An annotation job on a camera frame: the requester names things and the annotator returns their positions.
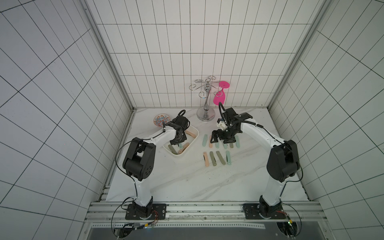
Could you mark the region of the large olive knife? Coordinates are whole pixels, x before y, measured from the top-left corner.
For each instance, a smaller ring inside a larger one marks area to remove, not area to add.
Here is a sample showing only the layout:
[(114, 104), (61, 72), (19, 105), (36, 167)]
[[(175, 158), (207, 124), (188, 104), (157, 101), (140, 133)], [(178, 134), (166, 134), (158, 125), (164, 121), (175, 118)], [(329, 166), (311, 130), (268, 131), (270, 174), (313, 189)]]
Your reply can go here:
[(170, 149), (170, 151), (172, 152), (172, 154), (174, 155), (177, 155), (178, 152), (174, 149), (174, 147), (172, 145), (168, 145), (168, 148)]

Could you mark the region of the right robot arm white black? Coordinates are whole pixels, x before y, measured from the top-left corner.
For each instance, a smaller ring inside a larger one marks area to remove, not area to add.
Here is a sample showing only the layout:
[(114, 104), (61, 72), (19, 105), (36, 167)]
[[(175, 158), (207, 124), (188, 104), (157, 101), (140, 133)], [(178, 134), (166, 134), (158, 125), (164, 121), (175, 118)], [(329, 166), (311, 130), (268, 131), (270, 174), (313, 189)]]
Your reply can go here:
[(267, 153), (267, 172), (269, 180), (266, 190), (259, 200), (259, 213), (267, 219), (282, 206), (281, 195), (285, 185), (291, 182), (301, 169), (297, 144), (293, 140), (286, 141), (270, 133), (263, 125), (258, 124), (248, 113), (237, 114), (233, 108), (225, 109), (219, 103), (221, 118), (218, 119), (218, 130), (212, 131), (210, 143), (222, 141), (224, 144), (236, 142), (236, 134), (247, 134), (258, 142)]

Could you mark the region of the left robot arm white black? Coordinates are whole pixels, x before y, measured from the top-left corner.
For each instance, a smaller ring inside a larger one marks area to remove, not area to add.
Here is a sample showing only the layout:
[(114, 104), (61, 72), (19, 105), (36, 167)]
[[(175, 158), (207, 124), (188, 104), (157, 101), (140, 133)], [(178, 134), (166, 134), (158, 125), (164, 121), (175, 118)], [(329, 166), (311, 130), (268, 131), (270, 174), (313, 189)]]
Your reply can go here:
[(162, 123), (162, 128), (146, 138), (135, 137), (120, 148), (128, 147), (122, 167), (118, 168), (123, 174), (134, 181), (136, 197), (133, 198), (134, 210), (147, 217), (153, 210), (153, 196), (145, 183), (155, 165), (157, 147), (166, 143), (178, 145), (187, 140), (186, 130), (190, 121), (185, 117), (186, 110), (168, 123)]

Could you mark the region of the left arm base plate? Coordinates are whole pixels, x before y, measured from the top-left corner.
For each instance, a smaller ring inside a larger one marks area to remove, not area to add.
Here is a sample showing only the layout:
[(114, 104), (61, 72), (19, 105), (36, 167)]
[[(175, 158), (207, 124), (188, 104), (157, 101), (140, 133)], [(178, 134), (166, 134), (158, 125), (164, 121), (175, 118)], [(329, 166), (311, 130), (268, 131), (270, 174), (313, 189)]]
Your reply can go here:
[(166, 218), (166, 213), (166, 204), (149, 204), (147, 207), (142, 207), (133, 203), (128, 205), (125, 219), (130, 221), (164, 220)]

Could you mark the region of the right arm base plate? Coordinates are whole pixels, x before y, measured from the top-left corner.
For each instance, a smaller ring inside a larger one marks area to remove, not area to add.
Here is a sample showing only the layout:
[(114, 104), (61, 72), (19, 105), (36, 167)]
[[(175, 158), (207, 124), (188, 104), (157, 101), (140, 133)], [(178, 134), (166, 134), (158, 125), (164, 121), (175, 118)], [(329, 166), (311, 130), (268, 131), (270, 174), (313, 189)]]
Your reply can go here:
[(282, 205), (268, 206), (259, 203), (243, 204), (243, 211), (247, 220), (284, 220), (286, 214), (283, 213)]

